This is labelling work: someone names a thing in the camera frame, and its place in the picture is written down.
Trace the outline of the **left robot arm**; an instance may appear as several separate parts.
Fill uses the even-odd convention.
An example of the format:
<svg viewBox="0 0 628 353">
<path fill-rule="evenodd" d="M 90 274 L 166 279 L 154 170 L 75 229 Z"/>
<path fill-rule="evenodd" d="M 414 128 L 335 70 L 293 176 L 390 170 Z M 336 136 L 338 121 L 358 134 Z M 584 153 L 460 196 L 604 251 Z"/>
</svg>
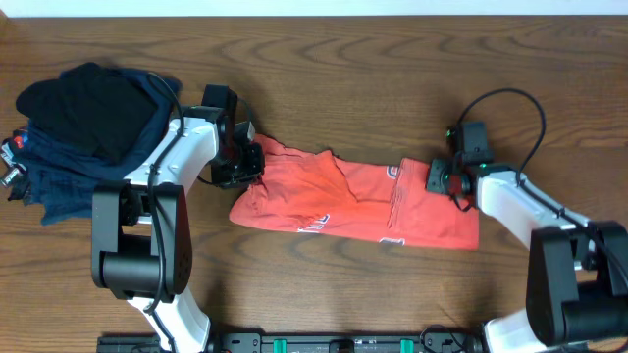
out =
<svg viewBox="0 0 628 353">
<path fill-rule="evenodd" d="M 139 310 L 154 334 L 102 336 L 100 352 L 218 352 L 222 339 L 188 287 L 193 254 L 186 196 L 207 184 L 245 188 L 264 170 L 251 121 L 238 123 L 237 94 L 207 85 L 200 104 L 177 106 L 163 140 L 120 180 L 98 183 L 92 201 L 91 275 Z"/>
</svg>

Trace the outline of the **red t-shirt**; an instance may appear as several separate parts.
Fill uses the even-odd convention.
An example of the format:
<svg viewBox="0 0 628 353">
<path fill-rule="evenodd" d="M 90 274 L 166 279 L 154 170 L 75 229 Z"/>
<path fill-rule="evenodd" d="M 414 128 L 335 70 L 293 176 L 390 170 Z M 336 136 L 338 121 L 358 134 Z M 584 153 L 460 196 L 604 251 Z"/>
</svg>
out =
<svg viewBox="0 0 628 353">
<path fill-rule="evenodd" d="M 348 162 L 257 135 L 265 170 L 233 205 L 240 226 L 455 250 L 479 246 L 479 214 L 426 188 L 429 165 Z"/>
</svg>

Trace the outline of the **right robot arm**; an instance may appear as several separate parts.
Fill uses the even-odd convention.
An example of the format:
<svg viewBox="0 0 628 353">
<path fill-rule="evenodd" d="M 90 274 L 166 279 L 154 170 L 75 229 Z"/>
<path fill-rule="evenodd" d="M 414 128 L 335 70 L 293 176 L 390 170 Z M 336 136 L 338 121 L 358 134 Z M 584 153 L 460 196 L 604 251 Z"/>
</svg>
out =
<svg viewBox="0 0 628 353">
<path fill-rule="evenodd" d="M 449 159 L 436 159 L 428 191 L 459 209 L 499 221 L 529 251 L 524 309 L 483 328 L 487 352 L 587 352 L 590 343 L 627 334 L 627 230 L 591 221 L 497 164 L 482 123 L 446 134 Z"/>
</svg>

